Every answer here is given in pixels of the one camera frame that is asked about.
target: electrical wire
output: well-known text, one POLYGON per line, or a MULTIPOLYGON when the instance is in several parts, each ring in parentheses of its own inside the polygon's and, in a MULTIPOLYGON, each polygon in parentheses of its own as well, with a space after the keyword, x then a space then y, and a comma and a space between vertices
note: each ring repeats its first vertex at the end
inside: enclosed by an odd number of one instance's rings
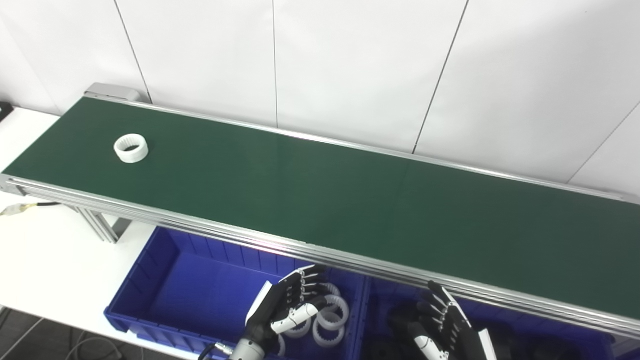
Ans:
MULTIPOLYGON (((80 333, 80 336, 78 336, 78 339, 76 340, 76 345, 78 345, 80 343, 80 341, 82 341, 82 339, 86 336, 86 331, 83 331, 80 333)), ((120 350, 120 347, 124 345, 124 343, 116 346, 116 348, 118 350, 120 350)), ((74 356, 73 356, 73 360, 103 360, 106 359, 107 357, 111 356, 111 354, 113 354, 113 350, 110 351, 108 354, 104 355, 104 356, 100 356, 100 357, 94 357, 93 359, 85 359, 83 358, 80 353, 82 352, 82 346, 78 346, 76 348, 76 350, 74 351, 74 356)))
POLYGON ((115 350, 116 355, 118 356, 118 359, 121 359, 121 358, 122 358, 122 353, 119 351, 118 347, 117 347, 117 346, 116 346, 116 345, 115 345, 111 340, 109 340, 109 339, 107 339, 107 338, 101 338, 101 337, 99 337, 99 336, 96 336, 96 337, 94 337, 94 338, 87 338, 87 339, 84 339, 83 341, 80 341, 78 344, 76 344, 76 345, 73 347, 73 349, 71 349, 71 351, 67 354, 67 357, 65 357, 65 360, 69 360, 69 359, 71 358, 71 355, 73 355, 73 354, 74 354, 74 352, 75 352, 75 351, 76 351, 80 346, 82 346, 82 344, 87 343, 87 342, 92 341, 92 340, 102 340, 102 341, 106 341, 106 342, 108 342, 109 344, 111 344, 111 346, 112 346, 112 347, 113 347, 113 349, 115 350))
MULTIPOLYGON (((80 336, 78 336, 78 339, 76 340, 76 345, 73 347, 73 349, 70 349, 69 352, 73 353, 73 360, 103 360, 108 358, 109 356, 111 356, 111 354, 113 354, 114 352, 116 354, 120 354, 120 357, 122 357, 122 349, 121 347, 124 345, 131 345, 131 346, 135 346, 133 344, 127 344, 124 342, 121 342, 121 344, 119 345, 115 345, 115 343, 113 341, 111 341, 110 339, 107 338, 101 338, 103 340, 106 340, 108 342, 110 342, 112 344, 112 346, 114 346, 114 350, 110 351, 108 354, 101 356, 101 357, 94 357, 93 359, 85 359, 81 356, 81 350, 82 350, 82 343, 84 343, 83 338, 87 335, 86 331, 82 331, 80 333, 80 336)), ((99 338, 98 336, 94 336, 90 339, 96 339, 99 338)), ((145 360, 145 348, 143 347, 138 347, 140 349, 140 360, 145 360)))
POLYGON ((9 348, 9 350, 7 350, 2 356, 0 356, 0 360, 4 360, 9 353, 11 353, 11 351, 13 351, 13 349, 15 349, 16 346, 18 346, 18 344, 24 340, 24 338, 27 337, 27 335, 29 335, 29 333, 36 328, 36 326, 38 326, 39 323, 42 322, 42 320, 44 320, 44 318, 39 318, 38 321, 36 321, 35 324, 33 324, 29 330, 27 330, 18 340, 15 341, 15 343, 13 343, 13 345, 9 348))

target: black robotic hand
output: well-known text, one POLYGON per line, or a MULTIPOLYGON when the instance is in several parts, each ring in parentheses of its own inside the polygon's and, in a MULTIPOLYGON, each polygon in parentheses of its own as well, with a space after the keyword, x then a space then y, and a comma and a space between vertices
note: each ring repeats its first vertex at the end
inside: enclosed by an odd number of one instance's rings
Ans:
POLYGON ((495 360, 488 331, 475 331, 458 302, 440 284, 429 281, 428 288, 431 292, 423 293, 424 301, 417 305, 420 315, 419 322, 410 327, 413 335, 423 332, 458 360, 495 360))
MULTIPOLYGON (((279 334, 311 318, 326 306, 325 267, 304 266, 278 283, 265 282, 246 317, 244 333, 229 360, 262 360, 278 344, 279 334)), ((204 359, 216 344, 200 354, 204 359)))

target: white wall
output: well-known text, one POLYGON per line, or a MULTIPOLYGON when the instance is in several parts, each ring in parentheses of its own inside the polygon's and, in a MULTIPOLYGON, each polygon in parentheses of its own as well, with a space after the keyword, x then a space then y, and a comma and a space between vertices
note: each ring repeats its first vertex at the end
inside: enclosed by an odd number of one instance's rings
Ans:
POLYGON ((0 97, 62 113, 113 83, 163 106, 640 195, 636 0, 116 1, 6 0, 0 97))

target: white gear ring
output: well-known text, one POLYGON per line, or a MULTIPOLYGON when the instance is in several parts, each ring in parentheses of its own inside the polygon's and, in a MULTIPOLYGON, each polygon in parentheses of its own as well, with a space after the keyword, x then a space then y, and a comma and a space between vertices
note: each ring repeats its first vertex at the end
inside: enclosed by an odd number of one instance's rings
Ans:
POLYGON ((316 320, 321 327, 324 327, 329 331, 336 331, 340 327, 343 327, 347 322, 347 319, 349 318, 349 306, 347 305, 347 302, 339 296, 327 295, 325 298, 328 304, 335 304, 340 308, 340 310, 342 310, 342 317, 336 313, 328 311, 328 308, 325 308, 318 312, 316 320))
POLYGON ((293 329, 289 329, 285 332, 283 332, 283 334, 285 334, 286 336, 292 338, 292 339, 298 339, 303 337, 304 335, 306 335, 309 332, 309 329, 311 329, 311 321, 309 321, 309 319, 306 319, 305 322, 303 322, 304 325, 302 325, 301 328, 296 329, 295 327, 293 329))
MULTIPOLYGON (((336 296, 340 296, 340 289, 338 289, 338 287, 330 282, 325 282, 323 283, 323 285, 326 287, 327 290, 329 290, 329 292, 333 295, 336 296)), ((336 304, 331 304, 329 306, 327 306, 325 309, 327 309, 327 311, 331 311, 332 313, 334 313, 336 310, 338 310, 338 305, 336 304)))
MULTIPOLYGON (((338 314, 336 313, 327 313, 326 317, 328 317, 329 319, 335 319, 336 321, 340 318, 340 316, 338 316, 338 314)), ((320 333, 318 332, 318 322, 319 318, 316 318, 314 320, 314 326, 313 326, 313 334, 314 334, 314 340, 316 341, 316 344, 320 345, 320 347, 324 347, 324 348, 330 348, 330 347, 334 347, 336 345, 338 345, 340 343, 340 341, 342 341, 342 338, 344 337, 344 326, 341 326, 338 330, 338 336, 336 336, 334 339, 324 339, 320 333)))
POLYGON ((125 163, 137 163, 149 153, 147 142, 140 134, 122 135, 113 144, 113 150, 125 163))
POLYGON ((280 348, 278 349, 278 356, 284 356, 284 352, 285 352, 284 338, 280 334, 278 334, 278 345, 280 346, 280 348))

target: blue plastic bin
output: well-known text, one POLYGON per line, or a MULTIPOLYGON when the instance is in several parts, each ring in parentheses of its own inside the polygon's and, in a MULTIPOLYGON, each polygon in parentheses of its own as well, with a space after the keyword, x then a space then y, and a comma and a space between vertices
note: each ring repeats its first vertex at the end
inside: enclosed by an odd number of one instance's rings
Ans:
MULTIPOLYGON (((369 298, 363 307, 366 316, 358 332, 360 342, 367 344, 367 339, 391 337, 387 325, 388 312, 402 302, 420 299, 421 291, 408 285, 372 279, 369 298)), ((556 336, 573 343, 584 360, 614 359, 608 334, 471 300, 459 299, 459 303, 472 323, 479 320, 506 323, 525 343, 545 336, 556 336)))
MULTIPOLYGON (((277 282, 305 265, 297 259, 158 227, 104 314, 120 331, 131 330, 139 338, 190 352, 200 353, 213 341, 234 345, 264 281, 277 282)), ((315 343, 311 331, 300 339, 285 337, 288 359, 359 358, 356 330, 367 279, 337 269, 326 274, 352 309, 344 339, 327 349, 315 343)), ((226 359, 222 353, 216 355, 226 359)))
POLYGON ((622 354, 618 356, 616 360, 640 360, 640 348, 622 354))

